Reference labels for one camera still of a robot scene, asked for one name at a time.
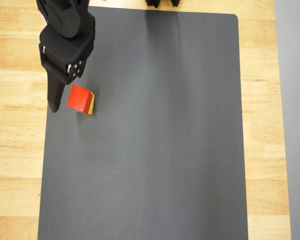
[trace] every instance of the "dark gray work surface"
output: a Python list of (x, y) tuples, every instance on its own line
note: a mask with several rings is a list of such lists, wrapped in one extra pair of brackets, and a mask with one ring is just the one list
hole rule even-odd
[(238, 20), (90, 8), (75, 84), (48, 109), (39, 240), (247, 240)]

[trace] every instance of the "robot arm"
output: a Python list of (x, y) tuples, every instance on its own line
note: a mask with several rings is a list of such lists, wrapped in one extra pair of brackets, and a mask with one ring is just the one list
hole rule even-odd
[(65, 85), (81, 77), (94, 49), (95, 18), (89, 0), (36, 0), (48, 23), (40, 34), (41, 64), (47, 72), (47, 100), (59, 109)]

